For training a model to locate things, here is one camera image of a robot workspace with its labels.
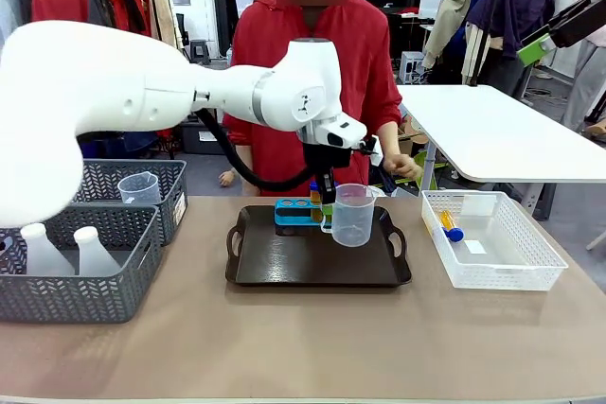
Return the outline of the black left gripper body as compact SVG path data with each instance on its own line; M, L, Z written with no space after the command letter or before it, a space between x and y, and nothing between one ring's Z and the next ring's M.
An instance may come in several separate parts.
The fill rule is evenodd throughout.
M351 149L303 143L303 156L306 168L313 176L328 174L336 168L349 167Z

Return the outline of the clear plastic beaker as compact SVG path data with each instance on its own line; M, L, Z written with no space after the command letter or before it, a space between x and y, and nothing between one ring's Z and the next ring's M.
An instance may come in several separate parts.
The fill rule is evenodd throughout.
M118 182L117 189L125 204L154 205L162 201L159 179L149 171L123 178Z
M331 215L325 214L320 229L346 247L361 247L369 242L376 195L369 186L341 184L336 187Z

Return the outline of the white plastic conical flask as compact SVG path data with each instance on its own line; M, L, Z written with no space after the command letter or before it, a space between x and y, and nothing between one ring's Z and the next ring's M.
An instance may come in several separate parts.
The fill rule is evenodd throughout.
M103 277L119 273L120 266L100 242L96 227L78 229L74 239L80 252L80 275Z
M33 276L69 276L74 267L48 239L45 226L38 222L20 229L27 245L27 274Z

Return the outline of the person's left forearm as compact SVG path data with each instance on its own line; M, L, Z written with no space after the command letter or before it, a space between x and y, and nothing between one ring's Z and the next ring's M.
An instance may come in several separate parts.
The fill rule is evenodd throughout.
M384 158L395 158L401 154L399 145L399 126L395 121L381 125L377 130Z

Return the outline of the person's left hand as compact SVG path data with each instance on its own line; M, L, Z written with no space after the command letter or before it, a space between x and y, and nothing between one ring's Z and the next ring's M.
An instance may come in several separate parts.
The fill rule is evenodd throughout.
M383 169L390 175L416 180L422 176L422 168L407 154L390 153L383 158Z

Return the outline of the mannequin in navy shirt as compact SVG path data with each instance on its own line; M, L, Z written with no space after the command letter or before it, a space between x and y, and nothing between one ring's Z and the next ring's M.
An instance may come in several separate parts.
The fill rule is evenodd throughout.
M467 49L461 70L466 83L472 77L488 1L479 0L467 15ZM523 39L544 26L554 11L555 0L497 0L477 82L513 98L521 98L529 71L518 58L517 51L522 48Z

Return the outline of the black tripod stand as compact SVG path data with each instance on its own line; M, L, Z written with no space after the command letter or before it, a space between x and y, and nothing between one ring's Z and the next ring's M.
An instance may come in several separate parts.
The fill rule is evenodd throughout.
M471 87L475 87L477 85L477 80L479 73L481 71L482 59L484 56L484 50L487 48L487 40L490 34L491 22L496 9L497 0L489 0L487 3L488 12L484 15L485 24L484 28L480 33L480 42L479 47L477 48L477 54L475 56L475 63L472 71L472 77L470 80Z

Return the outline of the dark brown plastic tray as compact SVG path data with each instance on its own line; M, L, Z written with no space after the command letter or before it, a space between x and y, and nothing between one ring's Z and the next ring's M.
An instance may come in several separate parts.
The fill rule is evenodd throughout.
M411 281L407 243L382 207L369 242L349 248L317 228L278 229L274 208L249 205L226 238L225 278L240 286L395 288Z

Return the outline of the black plastic stool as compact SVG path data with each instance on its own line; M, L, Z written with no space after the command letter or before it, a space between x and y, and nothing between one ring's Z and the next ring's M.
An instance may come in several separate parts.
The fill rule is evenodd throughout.
M189 60L192 63L209 65L210 56L205 40L191 40L189 43Z

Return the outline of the white plastic basket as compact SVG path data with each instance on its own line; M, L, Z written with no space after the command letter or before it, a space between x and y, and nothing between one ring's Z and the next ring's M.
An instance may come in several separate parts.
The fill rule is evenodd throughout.
M463 230L462 241L444 234L443 210ZM421 217L457 289L549 291L568 268L526 211L503 192L425 190Z

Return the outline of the hanging black scarf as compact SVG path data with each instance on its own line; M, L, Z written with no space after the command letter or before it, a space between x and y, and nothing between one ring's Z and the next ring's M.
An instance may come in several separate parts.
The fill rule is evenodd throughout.
M145 20L135 0L123 0L123 3L128 17L129 30L138 34L144 32L146 30Z

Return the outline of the hanging red dress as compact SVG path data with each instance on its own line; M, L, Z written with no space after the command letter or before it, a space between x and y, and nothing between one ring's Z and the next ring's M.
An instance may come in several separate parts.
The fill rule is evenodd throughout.
M123 0L111 0L111 2L113 5L113 9L114 9L116 28L121 29L121 30L130 31L128 17L127 17L126 9L124 7ZM144 32L141 32L139 35L144 35L144 36L150 37L152 35L152 31L151 31L151 22L150 22L149 0L135 0L135 2L138 5L139 10L141 11L141 13L144 17L145 24L146 24L146 30Z

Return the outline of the hanging dark gray garment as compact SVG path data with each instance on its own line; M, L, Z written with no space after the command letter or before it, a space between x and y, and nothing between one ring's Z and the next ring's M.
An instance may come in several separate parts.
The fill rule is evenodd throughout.
M87 22L115 28L116 22L111 0L88 0Z

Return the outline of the hanging light gray shirt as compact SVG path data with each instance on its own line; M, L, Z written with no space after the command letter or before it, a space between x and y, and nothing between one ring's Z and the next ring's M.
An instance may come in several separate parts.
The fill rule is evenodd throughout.
M0 53L6 39L23 23L19 0L0 0Z

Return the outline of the green metal frame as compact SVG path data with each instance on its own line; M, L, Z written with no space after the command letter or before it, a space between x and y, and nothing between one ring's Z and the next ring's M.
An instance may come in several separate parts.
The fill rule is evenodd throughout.
M427 155L427 151L421 151L418 152L414 157L413 160L416 162L416 164L421 167L424 168L425 165L425 160L426 160L426 155ZM438 185L437 185L437 174L446 169L448 167L447 163L444 162L439 162L437 157L436 160L434 162L434 166L433 166L433 171L431 174L431 181L429 183L429 189L430 190L438 190ZM403 185L407 186L407 187L414 187L417 190L421 189L422 186L422 179L424 177L424 171L422 171L420 173L420 175L417 177L417 179L415 180L410 180L410 179L404 179L403 180Z

